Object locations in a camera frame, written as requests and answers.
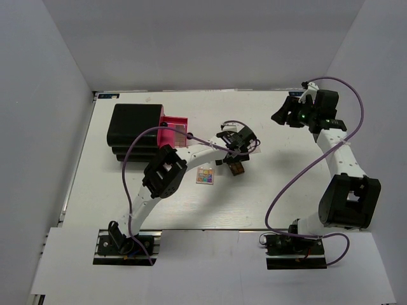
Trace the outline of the clear false eyelash box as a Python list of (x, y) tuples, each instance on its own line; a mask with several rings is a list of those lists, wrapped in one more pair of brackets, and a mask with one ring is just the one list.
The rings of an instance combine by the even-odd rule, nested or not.
[(257, 154), (257, 153), (260, 153), (260, 152), (261, 152), (260, 146), (253, 146), (252, 147), (251, 154)]

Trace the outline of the long brown eyeshadow palette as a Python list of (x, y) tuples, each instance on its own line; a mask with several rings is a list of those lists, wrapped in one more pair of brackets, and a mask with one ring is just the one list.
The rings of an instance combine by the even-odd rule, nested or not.
[(245, 173), (244, 167), (241, 162), (228, 163), (228, 168), (230, 169), (230, 172), (234, 177)]

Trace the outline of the mirrored pink eyeshadow palette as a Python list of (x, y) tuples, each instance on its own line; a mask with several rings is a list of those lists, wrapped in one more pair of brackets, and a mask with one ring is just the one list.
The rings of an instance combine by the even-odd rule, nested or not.
[(174, 147), (185, 147), (187, 143), (187, 138), (185, 133), (187, 133), (187, 125), (174, 125), (174, 128), (177, 130), (174, 132)]

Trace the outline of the pink black makeup drawer organizer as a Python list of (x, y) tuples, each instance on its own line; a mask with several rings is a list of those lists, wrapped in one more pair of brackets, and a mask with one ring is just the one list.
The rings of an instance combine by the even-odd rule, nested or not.
[(117, 104), (107, 131), (107, 145), (122, 162), (128, 148), (142, 132), (157, 126), (170, 127), (170, 130), (154, 130), (143, 135), (128, 157), (129, 162), (150, 162), (166, 144), (179, 148), (174, 147), (174, 125), (188, 126), (188, 118), (166, 115), (161, 104)]

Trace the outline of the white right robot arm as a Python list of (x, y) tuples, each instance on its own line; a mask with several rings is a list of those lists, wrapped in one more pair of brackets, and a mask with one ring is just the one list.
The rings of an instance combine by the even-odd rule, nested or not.
[(286, 97), (271, 116), (279, 125), (308, 127), (331, 176), (318, 211), (296, 220), (296, 232), (287, 237), (288, 248), (297, 254), (310, 246), (311, 236), (368, 228), (380, 195), (380, 181), (368, 177), (359, 166), (348, 142), (347, 127), (336, 118), (338, 101), (335, 91), (306, 91), (300, 97)]

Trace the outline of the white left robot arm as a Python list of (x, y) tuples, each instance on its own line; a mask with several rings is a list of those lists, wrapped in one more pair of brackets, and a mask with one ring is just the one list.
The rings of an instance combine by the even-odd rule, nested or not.
[(160, 200), (172, 196), (181, 185), (186, 172), (212, 161), (222, 163), (239, 163), (249, 160), (249, 155), (260, 145), (254, 132), (244, 126), (240, 131), (223, 129), (209, 140), (195, 136), (191, 139), (196, 144), (173, 148), (165, 144), (144, 169), (141, 187), (132, 198), (126, 182), (125, 170), (129, 154), (125, 155), (121, 169), (123, 187), (128, 200), (128, 211), (118, 220), (108, 225), (109, 239), (120, 254), (127, 254), (133, 249), (146, 252), (146, 247), (139, 241), (138, 235), (142, 223)]

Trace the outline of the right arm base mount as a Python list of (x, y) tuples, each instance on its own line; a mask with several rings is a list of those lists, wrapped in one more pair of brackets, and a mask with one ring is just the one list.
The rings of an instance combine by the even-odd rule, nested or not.
[(283, 234), (262, 234), (259, 244), (266, 250), (267, 270), (326, 269), (322, 240)]

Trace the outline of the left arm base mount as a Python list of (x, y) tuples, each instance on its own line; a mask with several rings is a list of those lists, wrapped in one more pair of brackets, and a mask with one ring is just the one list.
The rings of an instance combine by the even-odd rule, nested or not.
[(118, 250), (118, 247), (106, 230), (98, 233), (93, 257), (93, 265), (100, 266), (152, 266), (160, 250), (161, 231), (141, 231), (136, 238), (147, 250), (152, 264), (141, 246), (133, 239)]

